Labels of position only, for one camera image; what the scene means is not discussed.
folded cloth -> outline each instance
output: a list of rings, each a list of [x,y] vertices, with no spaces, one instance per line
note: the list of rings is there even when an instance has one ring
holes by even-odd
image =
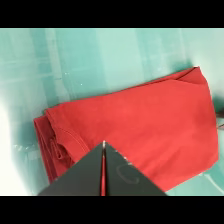
[[[50,182],[103,140],[163,191],[218,160],[215,111],[199,67],[62,103],[34,125]]]

folded red fabric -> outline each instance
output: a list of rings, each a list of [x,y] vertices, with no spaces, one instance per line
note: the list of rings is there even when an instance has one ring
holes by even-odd
[[[218,160],[215,111],[199,67],[34,119],[49,181],[105,140],[163,191]]]

teal table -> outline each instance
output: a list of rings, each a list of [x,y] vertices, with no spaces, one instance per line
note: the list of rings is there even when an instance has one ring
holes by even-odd
[[[219,110],[223,61],[224,29],[0,29],[1,178],[10,184],[14,167],[28,195],[48,185],[33,118],[64,101],[200,66]],[[218,134],[218,163],[168,195],[224,195],[224,131]]]

red cloth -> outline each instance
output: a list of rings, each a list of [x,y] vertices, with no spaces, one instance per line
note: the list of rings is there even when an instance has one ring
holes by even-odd
[[[163,191],[218,160],[215,111],[199,67],[62,103],[34,124],[50,182],[103,140]]]

